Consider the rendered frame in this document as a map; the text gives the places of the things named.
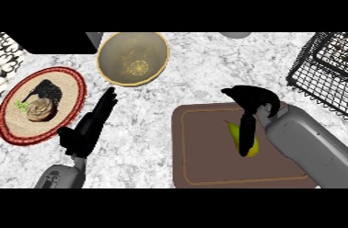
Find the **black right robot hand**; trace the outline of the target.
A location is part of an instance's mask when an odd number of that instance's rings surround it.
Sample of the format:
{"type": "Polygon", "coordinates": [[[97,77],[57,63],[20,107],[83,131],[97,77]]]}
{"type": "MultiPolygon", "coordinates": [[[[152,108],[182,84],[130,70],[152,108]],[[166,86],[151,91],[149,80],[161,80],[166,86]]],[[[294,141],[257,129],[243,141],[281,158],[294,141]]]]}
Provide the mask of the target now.
{"type": "Polygon", "coordinates": [[[234,99],[244,110],[240,118],[240,155],[245,156],[254,144],[256,110],[259,107],[271,106],[268,110],[271,118],[280,110],[280,99],[271,90],[250,85],[235,85],[223,88],[220,92],[234,99]]]}

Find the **black appliance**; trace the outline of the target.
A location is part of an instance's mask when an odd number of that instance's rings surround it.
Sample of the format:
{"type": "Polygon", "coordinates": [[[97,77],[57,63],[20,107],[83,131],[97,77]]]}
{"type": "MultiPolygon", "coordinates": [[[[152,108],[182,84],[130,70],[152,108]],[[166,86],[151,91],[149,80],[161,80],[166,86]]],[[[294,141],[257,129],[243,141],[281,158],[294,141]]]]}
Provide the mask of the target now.
{"type": "Polygon", "coordinates": [[[7,32],[32,54],[94,54],[102,32],[7,32]]]}

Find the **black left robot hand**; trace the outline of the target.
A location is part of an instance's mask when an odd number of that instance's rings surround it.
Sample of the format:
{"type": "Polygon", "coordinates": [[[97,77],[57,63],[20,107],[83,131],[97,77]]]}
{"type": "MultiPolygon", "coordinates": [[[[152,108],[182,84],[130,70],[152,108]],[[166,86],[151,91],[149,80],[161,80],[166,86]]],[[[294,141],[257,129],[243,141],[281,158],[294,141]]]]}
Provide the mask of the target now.
{"type": "Polygon", "coordinates": [[[117,94],[111,87],[100,96],[91,112],[84,115],[77,123],[75,128],[57,128],[59,145],[65,148],[66,155],[78,158],[86,158],[90,155],[117,102],[117,94]]]}

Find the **yellow-green pear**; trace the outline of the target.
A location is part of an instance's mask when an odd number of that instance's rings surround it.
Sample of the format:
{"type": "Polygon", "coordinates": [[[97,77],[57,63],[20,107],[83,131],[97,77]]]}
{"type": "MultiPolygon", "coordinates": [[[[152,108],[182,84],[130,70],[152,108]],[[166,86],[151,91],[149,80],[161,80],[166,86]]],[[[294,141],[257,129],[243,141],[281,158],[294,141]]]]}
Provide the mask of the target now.
{"type": "MultiPolygon", "coordinates": [[[[234,145],[235,145],[235,148],[237,148],[237,152],[240,152],[240,126],[235,125],[234,123],[226,122],[226,125],[228,125],[228,131],[229,131],[229,134],[231,134],[231,137],[232,137],[232,141],[234,141],[234,145]]],[[[257,154],[257,138],[254,138],[254,143],[253,143],[253,147],[250,148],[248,150],[248,153],[245,155],[245,157],[254,157],[256,154],[257,154]]]]}

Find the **beige frosted cupcake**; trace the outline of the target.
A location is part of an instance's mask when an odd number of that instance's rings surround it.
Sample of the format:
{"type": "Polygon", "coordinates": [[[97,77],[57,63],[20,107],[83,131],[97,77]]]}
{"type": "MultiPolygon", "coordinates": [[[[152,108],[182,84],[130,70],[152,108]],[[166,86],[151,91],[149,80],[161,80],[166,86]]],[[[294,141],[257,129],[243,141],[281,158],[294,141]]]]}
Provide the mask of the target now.
{"type": "Polygon", "coordinates": [[[34,122],[49,121],[57,113],[57,107],[49,98],[38,98],[26,107],[26,119],[34,122]]]}

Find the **grey round object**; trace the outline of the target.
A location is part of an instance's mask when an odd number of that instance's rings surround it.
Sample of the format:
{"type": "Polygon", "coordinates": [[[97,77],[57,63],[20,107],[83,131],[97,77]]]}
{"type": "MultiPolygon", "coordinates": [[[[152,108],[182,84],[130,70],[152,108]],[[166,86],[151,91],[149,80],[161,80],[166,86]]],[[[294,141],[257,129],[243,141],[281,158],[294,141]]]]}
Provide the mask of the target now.
{"type": "Polygon", "coordinates": [[[229,39],[244,39],[251,32],[220,32],[220,34],[229,39]]]}

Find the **brown tray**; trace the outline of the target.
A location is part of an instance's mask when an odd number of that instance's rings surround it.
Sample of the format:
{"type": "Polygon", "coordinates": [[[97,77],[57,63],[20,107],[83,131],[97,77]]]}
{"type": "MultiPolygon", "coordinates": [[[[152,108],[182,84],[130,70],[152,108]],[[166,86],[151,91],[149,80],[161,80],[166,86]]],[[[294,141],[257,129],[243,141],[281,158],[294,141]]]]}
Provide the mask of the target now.
{"type": "Polygon", "coordinates": [[[173,185],[177,188],[315,188],[300,167],[275,150],[256,127],[257,154],[243,157],[228,130],[240,122],[234,103],[182,105],[173,110],[173,185]]]}

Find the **olive bowl with yellow rim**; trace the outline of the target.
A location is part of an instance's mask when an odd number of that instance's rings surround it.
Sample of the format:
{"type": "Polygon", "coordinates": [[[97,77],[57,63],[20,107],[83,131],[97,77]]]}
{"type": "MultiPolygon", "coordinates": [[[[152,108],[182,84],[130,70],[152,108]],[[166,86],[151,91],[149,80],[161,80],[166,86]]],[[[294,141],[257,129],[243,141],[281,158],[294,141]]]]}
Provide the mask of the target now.
{"type": "Polygon", "coordinates": [[[146,85],[163,73],[170,46],[157,32],[118,32],[103,42],[96,67],[102,77],[117,86],[146,85]]]}

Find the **red-rimmed woven placemat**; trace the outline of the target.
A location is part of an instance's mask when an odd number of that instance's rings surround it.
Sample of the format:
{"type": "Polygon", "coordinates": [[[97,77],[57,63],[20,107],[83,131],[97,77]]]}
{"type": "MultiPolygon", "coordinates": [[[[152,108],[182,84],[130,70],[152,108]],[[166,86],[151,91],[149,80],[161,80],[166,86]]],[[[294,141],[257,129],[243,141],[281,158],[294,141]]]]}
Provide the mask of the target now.
{"type": "Polygon", "coordinates": [[[84,105],[87,86],[68,67],[31,74],[10,89],[0,104],[0,137],[13,145],[46,141],[66,126],[84,105]]]}

